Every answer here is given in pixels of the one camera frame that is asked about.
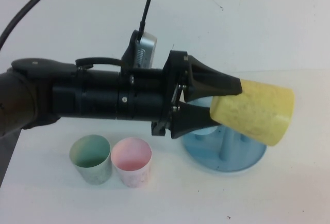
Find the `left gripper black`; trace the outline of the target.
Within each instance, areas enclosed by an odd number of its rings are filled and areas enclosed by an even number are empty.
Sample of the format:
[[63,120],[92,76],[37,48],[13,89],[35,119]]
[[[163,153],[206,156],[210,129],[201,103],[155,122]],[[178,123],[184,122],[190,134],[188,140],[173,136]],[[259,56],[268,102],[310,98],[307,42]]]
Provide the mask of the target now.
[[186,51],[172,50],[163,69],[156,74],[151,96],[151,134],[164,136],[169,130],[172,139],[192,131],[219,126],[210,117],[210,108],[185,102],[210,96],[239,95],[241,80],[218,72]]

